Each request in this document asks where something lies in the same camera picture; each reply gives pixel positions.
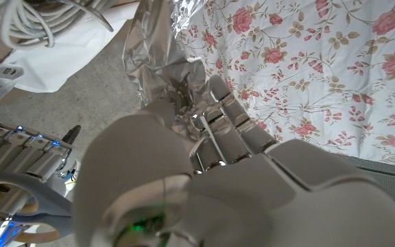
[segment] floral bedsheet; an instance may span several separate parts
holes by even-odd
[[[395,1],[210,0],[177,41],[279,141],[395,164]]]

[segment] aluminum foil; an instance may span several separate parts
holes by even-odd
[[[190,24],[190,18],[200,10],[206,0],[171,0],[172,12],[171,20],[173,25],[171,26],[175,37],[178,32],[186,29]]]
[[[123,64],[126,79],[139,89],[143,105],[171,90],[181,93],[189,107],[210,97],[202,61],[187,60],[175,40],[176,31],[187,27],[190,15],[203,2],[140,1],[126,39]]]

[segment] coiled cable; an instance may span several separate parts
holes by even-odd
[[[113,28],[100,13],[111,0],[0,0],[0,37],[13,49],[53,47],[57,38],[88,17]],[[12,38],[21,39],[16,43]]]

